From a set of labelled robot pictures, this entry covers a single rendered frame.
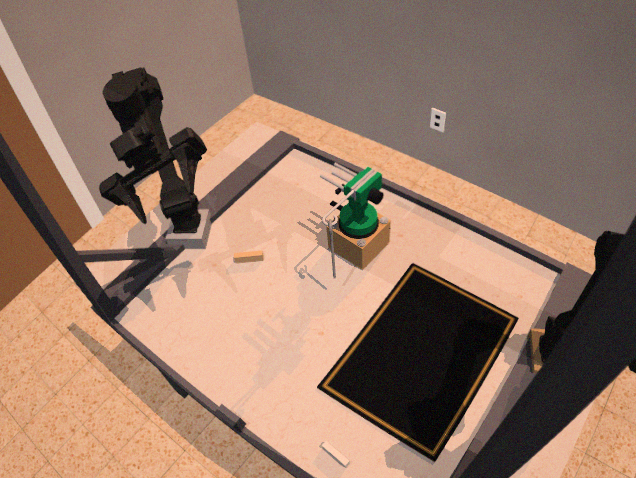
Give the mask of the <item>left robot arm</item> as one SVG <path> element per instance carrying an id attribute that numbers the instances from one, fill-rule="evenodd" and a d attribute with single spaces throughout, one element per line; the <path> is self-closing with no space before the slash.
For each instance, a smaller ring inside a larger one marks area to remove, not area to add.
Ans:
<path id="1" fill-rule="evenodd" d="M 141 76 L 142 78 L 137 78 Z M 131 160 L 148 148 L 150 151 L 158 150 L 153 139 L 155 132 L 151 126 L 162 140 L 164 152 L 169 149 L 160 120 L 163 108 L 161 100 L 164 99 L 159 88 L 157 78 L 140 67 L 125 73 L 120 71 L 112 74 L 112 79 L 103 89 L 103 96 L 108 101 L 106 103 L 110 105 L 108 107 L 122 131 L 122 135 L 114 139 L 110 146 L 118 161 L 124 161 L 128 168 L 132 168 Z M 196 233 L 201 221 L 201 214 L 197 208 L 199 201 L 195 194 L 188 193 L 184 181 L 175 173 L 173 166 L 174 162 L 171 162 L 158 170 L 162 181 L 159 200 L 161 210 L 166 219 L 172 217 L 174 234 Z"/>

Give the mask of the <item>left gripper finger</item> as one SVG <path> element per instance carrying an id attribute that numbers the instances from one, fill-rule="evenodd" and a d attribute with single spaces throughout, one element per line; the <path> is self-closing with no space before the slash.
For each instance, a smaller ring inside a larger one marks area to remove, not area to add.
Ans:
<path id="1" fill-rule="evenodd" d="M 178 162 L 186 189 L 193 195 L 197 165 L 202 156 L 189 143 L 182 144 L 172 153 Z"/>
<path id="2" fill-rule="evenodd" d="M 124 206 L 128 206 L 142 223 L 147 223 L 146 215 L 140 197 L 138 195 L 122 185 L 118 185 L 117 187 L 109 191 L 108 195 Z"/>

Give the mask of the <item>black rectangular mat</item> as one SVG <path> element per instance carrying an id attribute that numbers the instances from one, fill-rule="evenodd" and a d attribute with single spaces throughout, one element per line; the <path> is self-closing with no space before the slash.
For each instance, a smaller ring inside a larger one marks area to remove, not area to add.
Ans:
<path id="1" fill-rule="evenodd" d="M 435 462 L 518 319 L 412 263 L 317 388 Z"/>

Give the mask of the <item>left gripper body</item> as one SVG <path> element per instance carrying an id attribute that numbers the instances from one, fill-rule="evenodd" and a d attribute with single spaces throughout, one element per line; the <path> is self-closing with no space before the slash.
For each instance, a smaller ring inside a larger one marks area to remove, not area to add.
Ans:
<path id="1" fill-rule="evenodd" d="M 189 143 L 200 155 L 205 154 L 207 151 L 207 148 L 203 140 L 193 131 L 192 128 L 186 127 L 185 129 L 181 130 L 180 132 L 178 132 L 177 134 L 169 138 L 170 144 L 173 147 L 169 148 L 168 150 L 164 152 L 162 148 L 162 140 L 158 137 L 155 128 L 153 126 L 152 128 L 155 132 L 155 136 L 153 137 L 153 139 L 156 143 L 158 150 L 150 151 L 148 148 L 147 150 L 145 150 L 144 152 L 142 152 L 141 154 L 133 158 L 131 160 L 132 161 L 131 165 L 134 166 L 135 170 L 131 171 L 124 177 L 116 172 L 115 174 L 113 174 L 112 176 L 110 176 L 109 178 L 101 182 L 99 185 L 99 190 L 102 197 L 104 197 L 105 199 L 111 201 L 112 203 L 118 206 L 121 206 L 122 204 L 120 204 L 116 200 L 109 197 L 107 192 L 111 191 L 116 186 L 121 184 L 122 186 L 124 186 L 125 188 L 129 189 L 130 191 L 136 194 L 135 187 L 132 185 L 138 183 L 139 181 L 141 181 L 148 175 L 154 174 L 161 168 L 165 167 L 169 163 L 176 160 L 172 151 L 173 149 L 179 147 L 180 145 L 184 143 Z M 159 142 L 161 142 L 161 144 Z M 174 147 L 174 145 L 176 147 Z"/>

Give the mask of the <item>black cylinder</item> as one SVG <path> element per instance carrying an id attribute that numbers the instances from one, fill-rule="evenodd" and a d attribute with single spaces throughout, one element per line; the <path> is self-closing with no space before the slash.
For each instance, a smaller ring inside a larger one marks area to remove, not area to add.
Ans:
<path id="1" fill-rule="evenodd" d="M 340 194 L 341 192 L 342 192 L 342 191 L 341 191 L 341 189 L 340 189 L 340 188 L 337 188 L 337 189 L 335 190 L 335 194 Z M 372 189 L 370 190 L 370 192 L 368 193 L 367 200 L 368 200 L 368 201 L 370 201 L 370 202 L 372 202 L 372 203 L 374 203 L 375 205 L 378 205 L 378 204 L 382 201 L 383 196 L 384 196 L 384 193 L 383 193 L 383 192 L 381 192 L 381 191 L 377 190 L 376 188 L 372 188 Z M 330 202 L 330 205 L 331 205 L 331 206 L 333 206 L 333 207 L 334 207 L 336 204 L 337 204 L 337 202 L 335 202 L 335 201 Z M 339 206 L 339 207 L 337 207 L 336 209 L 338 209 L 339 211 L 341 211 L 341 209 L 342 209 L 343 207 L 344 207 L 344 206 L 340 205 L 340 206 Z"/>

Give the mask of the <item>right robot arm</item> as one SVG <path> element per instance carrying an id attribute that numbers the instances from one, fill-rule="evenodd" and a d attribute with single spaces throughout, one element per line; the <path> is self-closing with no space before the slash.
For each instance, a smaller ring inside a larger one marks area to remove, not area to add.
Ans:
<path id="1" fill-rule="evenodd" d="M 556 319 L 555 317 L 548 316 L 545 326 L 545 334 L 540 336 L 539 342 L 539 350 L 543 363 L 545 362 L 543 360 L 546 360 L 548 358 L 551 351 L 554 349 L 554 347 L 570 325 L 572 319 L 581 308 L 582 304 L 586 300 L 586 297 L 589 295 L 590 291 L 594 287 L 594 284 L 597 282 L 598 278 L 602 274 L 602 271 L 605 269 L 605 266 L 608 264 L 613 253 L 617 249 L 618 244 L 621 242 L 622 238 L 625 235 L 612 231 L 605 231 L 603 234 L 602 236 L 598 237 L 595 245 L 595 271 L 589 279 L 581 295 L 579 296 L 578 300 L 576 301 L 575 305 L 573 306 L 572 310 L 560 313 Z"/>

